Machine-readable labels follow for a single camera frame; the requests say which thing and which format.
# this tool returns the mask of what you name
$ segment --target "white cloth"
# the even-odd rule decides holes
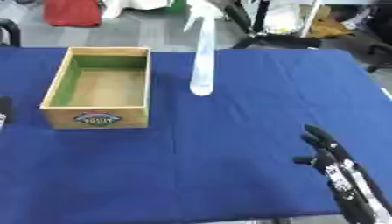
[[[117,18],[124,8],[152,10],[172,5],[174,0],[104,0],[106,10],[102,18]]]

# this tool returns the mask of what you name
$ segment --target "white bag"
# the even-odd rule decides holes
[[[214,90],[215,19],[223,17],[223,13],[205,0],[188,0],[188,4],[192,7],[191,15],[184,31],[198,18],[203,19],[190,89],[196,95],[210,95]]]
[[[264,30],[271,34],[291,34],[304,26],[296,0],[271,0],[264,19]]]

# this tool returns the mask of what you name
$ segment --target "metal stand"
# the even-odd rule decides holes
[[[267,42],[272,45],[275,44],[288,48],[319,48],[321,46],[321,41],[317,38],[299,38],[289,35],[273,35],[266,33],[263,30],[263,24],[268,5],[269,2],[260,2],[253,25],[240,2],[231,3],[225,8],[227,15],[247,34],[246,38],[233,46],[234,49],[247,48],[253,44],[265,46],[267,45]]]

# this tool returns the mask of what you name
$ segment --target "red object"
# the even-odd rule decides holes
[[[101,12],[97,0],[45,0],[44,19],[51,25],[97,26]]]

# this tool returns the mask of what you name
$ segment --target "wooden box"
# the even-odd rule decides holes
[[[40,108],[55,129],[148,126],[151,56],[139,47],[70,47]]]

